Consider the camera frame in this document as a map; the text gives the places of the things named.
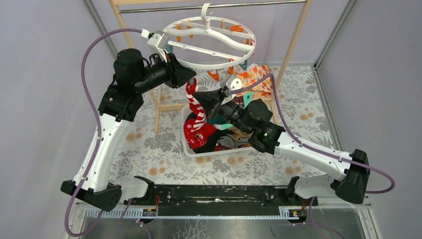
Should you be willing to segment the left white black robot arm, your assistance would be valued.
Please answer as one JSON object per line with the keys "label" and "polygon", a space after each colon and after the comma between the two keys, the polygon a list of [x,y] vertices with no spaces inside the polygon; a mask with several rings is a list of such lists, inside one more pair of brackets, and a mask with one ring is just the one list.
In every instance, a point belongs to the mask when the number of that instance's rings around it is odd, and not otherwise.
{"label": "left white black robot arm", "polygon": [[143,105],[143,94],[165,84],[173,89],[185,85],[196,72],[183,66],[173,53],[164,59],[153,54],[149,59],[137,49],[117,54],[112,83],[95,110],[100,123],[84,163],[73,179],[64,181],[61,191],[103,211],[137,199],[147,205],[154,200],[154,183],[141,176],[110,181],[110,170],[118,146]]}

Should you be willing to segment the white round clip hanger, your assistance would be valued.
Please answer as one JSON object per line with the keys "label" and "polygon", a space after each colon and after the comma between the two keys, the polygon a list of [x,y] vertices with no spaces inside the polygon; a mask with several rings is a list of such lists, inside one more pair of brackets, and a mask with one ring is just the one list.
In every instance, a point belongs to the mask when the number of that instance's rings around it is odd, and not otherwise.
{"label": "white round clip hanger", "polygon": [[256,37],[245,25],[212,16],[203,4],[200,16],[187,17],[167,25],[168,46],[186,67],[223,69],[244,63],[255,52]]}

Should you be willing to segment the red white striped sock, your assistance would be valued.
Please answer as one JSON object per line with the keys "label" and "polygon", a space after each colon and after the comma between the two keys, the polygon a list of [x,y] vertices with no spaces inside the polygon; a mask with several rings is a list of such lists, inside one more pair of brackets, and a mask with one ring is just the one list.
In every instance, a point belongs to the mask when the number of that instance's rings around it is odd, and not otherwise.
{"label": "red white striped sock", "polygon": [[190,110],[197,116],[193,126],[191,127],[191,132],[199,130],[206,122],[206,112],[199,101],[194,98],[193,93],[198,91],[198,84],[196,78],[190,79],[186,84],[186,95],[189,100]]}

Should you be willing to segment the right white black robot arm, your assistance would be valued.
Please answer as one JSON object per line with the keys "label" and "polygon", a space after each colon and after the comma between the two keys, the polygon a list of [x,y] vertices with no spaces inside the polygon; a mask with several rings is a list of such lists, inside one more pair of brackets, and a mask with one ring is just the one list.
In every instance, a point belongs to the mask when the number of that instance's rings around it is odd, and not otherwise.
{"label": "right white black robot arm", "polygon": [[291,157],[322,172],[313,177],[293,177],[285,192],[288,203],[298,205],[304,199],[336,195],[353,204],[362,204],[370,176],[368,156],[355,149],[352,153],[331,150],[307,140],[294,139],[286,128],[271,122],[273,113],[261,100],[252,100],[244,108],[225,101],[225,90],[193,93],[206,116],[221,116],[241,132],[250,134],[254,149],[274,156]]}

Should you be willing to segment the red bear christmas sock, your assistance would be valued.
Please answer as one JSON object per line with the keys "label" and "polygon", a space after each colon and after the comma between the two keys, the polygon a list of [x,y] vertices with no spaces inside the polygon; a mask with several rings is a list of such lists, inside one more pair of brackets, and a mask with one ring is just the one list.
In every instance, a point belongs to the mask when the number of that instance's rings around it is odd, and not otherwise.
{"label": "red bear christmas sock", "polygon": [[209,123],[205,123],[199,130],[191,132],[195,119],[188,119],[184,124],[184,135],[191,149],[197,150],[212,141],[213,135],[216,133],[216,128]]}

